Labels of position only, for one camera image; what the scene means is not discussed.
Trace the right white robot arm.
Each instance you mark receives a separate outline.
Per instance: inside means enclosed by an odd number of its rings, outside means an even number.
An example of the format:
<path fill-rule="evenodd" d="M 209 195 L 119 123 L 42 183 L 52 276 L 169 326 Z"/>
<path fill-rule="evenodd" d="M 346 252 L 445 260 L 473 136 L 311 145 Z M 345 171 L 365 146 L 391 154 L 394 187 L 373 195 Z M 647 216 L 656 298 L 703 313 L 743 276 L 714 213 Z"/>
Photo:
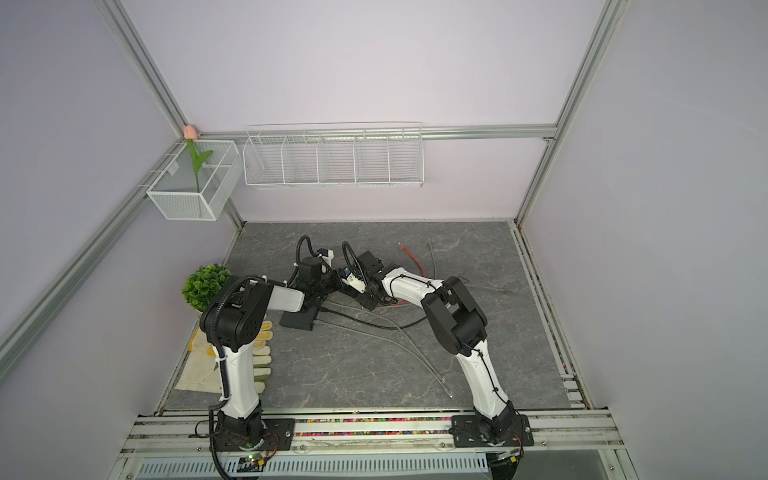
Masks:
<path fill-rule="evenodd" d="M 492 443 L 511 433 L 518 420 L 490 359 L 488 319 L 462 281 L 427 278 L 397 265 L 385 266 L 366 251 L 345 256 L 350 274 L 376 300 L 399 300 L 421 307 L 438 343 L 456 357 L 472 394 L 481 436 Z"/>

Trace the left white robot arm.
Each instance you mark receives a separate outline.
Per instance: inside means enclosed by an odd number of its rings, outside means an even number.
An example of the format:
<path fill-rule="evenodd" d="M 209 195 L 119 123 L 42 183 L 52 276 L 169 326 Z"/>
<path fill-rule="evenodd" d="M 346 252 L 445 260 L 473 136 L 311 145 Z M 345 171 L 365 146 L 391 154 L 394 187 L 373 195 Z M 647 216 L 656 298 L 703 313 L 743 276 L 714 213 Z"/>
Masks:
<path fill-rule="evenodd" d="M 245 422 L 260 415 L 253 352 L 270 311 L 280 324 L 310 331 L 325 298 L 342 287 L 332 269 L 334 253 L 321 249 L 294 263 L 288 280 L 236 276 L 222 265 L 199 269 L 183 294 L 201 313 L 199 328 L 213 348 L 222 394 L 215 407 L 222 420 Z"/>

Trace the small ribbed black switch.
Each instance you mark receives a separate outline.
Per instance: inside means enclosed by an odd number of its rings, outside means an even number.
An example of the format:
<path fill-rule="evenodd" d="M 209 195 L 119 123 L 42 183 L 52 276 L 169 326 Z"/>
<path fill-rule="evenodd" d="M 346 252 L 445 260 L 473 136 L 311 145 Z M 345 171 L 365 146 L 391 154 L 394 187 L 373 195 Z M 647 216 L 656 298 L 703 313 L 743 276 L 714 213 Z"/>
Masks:
<path fill-rule="evenodd" d="M 340 292 L 349 297 L 354 297 L 356 294 L 358 294 L 358 291 L 354 287 L 348 285 L 342 280 L 334 280 L 332 282 L 332 286 L 334 292 Z"/>

